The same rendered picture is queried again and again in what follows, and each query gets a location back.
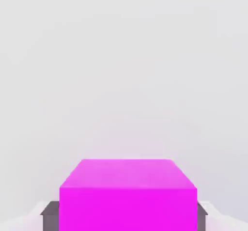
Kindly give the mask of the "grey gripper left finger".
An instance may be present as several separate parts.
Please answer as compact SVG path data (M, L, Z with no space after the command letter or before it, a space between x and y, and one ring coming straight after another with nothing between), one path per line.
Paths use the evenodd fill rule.
M5 221L3 231L59 231L58 204L40 201L26 215Z

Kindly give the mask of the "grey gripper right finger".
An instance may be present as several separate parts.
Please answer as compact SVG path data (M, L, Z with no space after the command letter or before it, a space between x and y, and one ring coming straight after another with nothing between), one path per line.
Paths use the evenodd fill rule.
M198 231L246 231L246 222L219 212L209 201L200 201Z

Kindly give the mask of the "small magenta cube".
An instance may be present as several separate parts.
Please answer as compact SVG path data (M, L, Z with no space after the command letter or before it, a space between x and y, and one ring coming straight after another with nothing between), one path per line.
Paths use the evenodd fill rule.
M83 159L59 189L59 231L197 231L197 188L169 159Z

